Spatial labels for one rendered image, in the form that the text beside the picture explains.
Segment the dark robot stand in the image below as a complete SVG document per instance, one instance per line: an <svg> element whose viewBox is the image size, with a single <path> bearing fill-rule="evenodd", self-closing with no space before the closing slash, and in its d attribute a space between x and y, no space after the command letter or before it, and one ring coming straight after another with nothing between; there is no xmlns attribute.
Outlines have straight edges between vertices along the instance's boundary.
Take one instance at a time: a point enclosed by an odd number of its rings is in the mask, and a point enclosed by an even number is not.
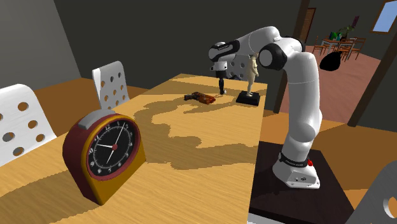
<svg viewBox="0 0 397 224"><path fill-rule="evenodd" d="M320 188L300 189L288 187L272 171L281 148L259 142L249 212L285 224L345 224L354 209L321 151L309 152Z"/></svg>

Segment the window with wooden frame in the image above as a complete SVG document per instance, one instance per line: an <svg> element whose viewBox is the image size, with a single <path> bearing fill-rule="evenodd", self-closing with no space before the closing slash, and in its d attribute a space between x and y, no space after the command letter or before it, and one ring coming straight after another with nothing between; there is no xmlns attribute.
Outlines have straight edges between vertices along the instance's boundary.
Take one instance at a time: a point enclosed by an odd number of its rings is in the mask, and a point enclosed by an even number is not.
<svg viewBox="0 0 397 224"><path fill-rule="evenodd" d="M388 34L397 17L397 0L385 0L370 32Z"/></svg>

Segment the wooden dining chair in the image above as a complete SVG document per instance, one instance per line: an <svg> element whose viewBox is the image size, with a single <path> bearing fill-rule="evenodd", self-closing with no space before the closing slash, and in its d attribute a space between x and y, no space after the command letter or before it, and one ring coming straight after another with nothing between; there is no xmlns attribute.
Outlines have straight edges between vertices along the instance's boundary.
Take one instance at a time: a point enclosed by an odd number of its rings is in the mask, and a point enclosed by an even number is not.
<svg viewBox="0 0 397 224"><path fill-rule="evenodd" d="M341 59L343 61L346 61L349 58L354 42L354 39L343 39L340 41L337 51L341 53Z"/></svg>
<svg viewBox="0 0 397 224"><path fill-rule="evenodd" d="M314 53L315 50L319 50L319 55L321 55L323 53L323 50L326 48L324 45L317 45L317 40L318 37L316 37L315 43L314 43L314 47L313 47L313 51L312 53Z"/></svg>
<svg viewBox="0 0 397 224"><path fill-rule="evenodd" d="M354 46L351 51L351 55L354 53L356 54L356 58L358 58L358 55L361 53L361 49L364 46L366 42L366 38L354 38Z"/></svg>

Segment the beige figurine on black base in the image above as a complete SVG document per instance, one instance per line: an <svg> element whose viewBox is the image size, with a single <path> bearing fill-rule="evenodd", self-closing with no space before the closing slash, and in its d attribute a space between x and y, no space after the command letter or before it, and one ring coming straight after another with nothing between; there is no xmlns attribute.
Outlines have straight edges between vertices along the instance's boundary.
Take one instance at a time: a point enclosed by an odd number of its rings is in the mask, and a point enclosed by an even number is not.
<svg viewBox="0 0 397 224"><path fill-rule="evenodd" d="M259 73L257 70L257 63L256 59L258 58L258 53L254 53L253 56L250 58L250 61L247 65L246 75L247 75L247 90L242 91L236 102L242 104L249 104L253 106L259 105L260 96L257 93L252 93L252 86L256 77L259 77Z"/></svg>

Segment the dining table with plant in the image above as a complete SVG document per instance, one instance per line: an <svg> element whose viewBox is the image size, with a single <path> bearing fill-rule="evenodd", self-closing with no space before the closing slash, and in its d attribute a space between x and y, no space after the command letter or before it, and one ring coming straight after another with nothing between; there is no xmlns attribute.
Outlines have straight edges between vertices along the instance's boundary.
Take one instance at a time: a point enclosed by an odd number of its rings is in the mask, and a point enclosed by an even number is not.
<svg viewBox="0 0 397 224"><path fill-rule="evenodd" d="M343 39L354 39L348 38L348 34L354 30L354 26L348 25L343 28L340 28L337 32L331 32L330 35L322 40L322 45L328 47L327 53L330 53L331 50L337 51L337 47L340 44L340 41Z"/></svg>

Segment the white chair with round holes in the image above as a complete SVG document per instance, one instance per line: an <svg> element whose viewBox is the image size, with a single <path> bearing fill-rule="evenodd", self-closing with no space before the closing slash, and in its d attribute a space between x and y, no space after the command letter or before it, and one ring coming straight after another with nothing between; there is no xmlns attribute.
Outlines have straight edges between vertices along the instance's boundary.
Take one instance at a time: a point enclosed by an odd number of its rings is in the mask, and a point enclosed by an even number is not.
<svg viewBox="0 0 397 224"><path fill-rule="evenodd" d="M397 224L389 210L392 197L397 199L397 160L379 172L345 224Z"/></svg>
<svg viewBox="0 0 397 224"><path fill-rule="evenodd" d="M231 80L247 81L246 71L247 64L250 62L248 55L236 55L235 58L228 62L226 75Z"/></svg>
<svg viewBox="0 0 397 224"><path fill-rule="evenodd" d="M56 138L33 90L0 89L0 167Z"/></svg>
<svg viewBox="0 0 397 224"><path fill-rule="evenodd" d="M92 78L101 109L113 109L130 99L120 61L93 69Z"/></svg>

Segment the wooden table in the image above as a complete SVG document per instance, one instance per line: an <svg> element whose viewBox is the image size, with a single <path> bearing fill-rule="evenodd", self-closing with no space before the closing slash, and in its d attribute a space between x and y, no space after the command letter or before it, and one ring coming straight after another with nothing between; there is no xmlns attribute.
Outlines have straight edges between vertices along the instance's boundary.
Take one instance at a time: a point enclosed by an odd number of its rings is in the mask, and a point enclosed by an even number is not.
<svg viewBox="0 0 397 224"><path fill-rule="evenodd" d="M0 167L0 224L246 224L263 106L244 81L180 74L116 107L141 131L146 161L103 205L82 196L64 137ZM186 94L213 96L211 104Z"/></svg>

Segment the red and yellow alarm clock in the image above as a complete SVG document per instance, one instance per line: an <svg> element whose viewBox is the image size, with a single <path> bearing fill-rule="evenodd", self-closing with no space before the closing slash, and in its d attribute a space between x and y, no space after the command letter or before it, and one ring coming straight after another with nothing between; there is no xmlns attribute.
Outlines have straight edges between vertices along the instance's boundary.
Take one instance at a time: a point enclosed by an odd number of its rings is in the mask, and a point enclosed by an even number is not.
<svg viewBox="0 0 397 224"><path fill-rule="evenodd" d="M93 111L67 133L62 156L82 195L105 204L146 161L143 140L131 117Z"/></svg>

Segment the brown wooden door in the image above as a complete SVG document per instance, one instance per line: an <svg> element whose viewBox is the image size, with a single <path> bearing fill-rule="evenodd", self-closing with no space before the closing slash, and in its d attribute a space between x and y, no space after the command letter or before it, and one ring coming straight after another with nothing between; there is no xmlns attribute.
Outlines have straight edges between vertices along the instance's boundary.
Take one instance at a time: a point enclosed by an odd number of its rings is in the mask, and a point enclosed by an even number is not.
<svg viewBox="0 0 397 224"><path fill-rule="evenodd" d="M308 8L305 15L305 19L303 21L303 27L300 34L300 39L305 43L307 42L307 38L309 36L309 31L312 25L315 12L316 12L316 8Z"/></svg>

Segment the brown toy pistol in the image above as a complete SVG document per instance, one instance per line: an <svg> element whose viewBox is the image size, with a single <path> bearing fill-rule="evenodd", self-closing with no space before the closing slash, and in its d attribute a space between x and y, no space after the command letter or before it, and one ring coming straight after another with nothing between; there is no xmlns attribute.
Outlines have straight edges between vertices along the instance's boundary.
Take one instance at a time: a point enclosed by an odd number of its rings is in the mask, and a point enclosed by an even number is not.
<svg viewBox="0 0 397 224"><path fill-rule="evenodd" d="M184 100L185 101L191 100L191 99L199 101L199 102L201 102L203 104L211 104L211 103L213 103L216 100L213 96L202 94L200 92L194 92L194 93L191 93L191 94L186 94L184 96Z"/></svg>

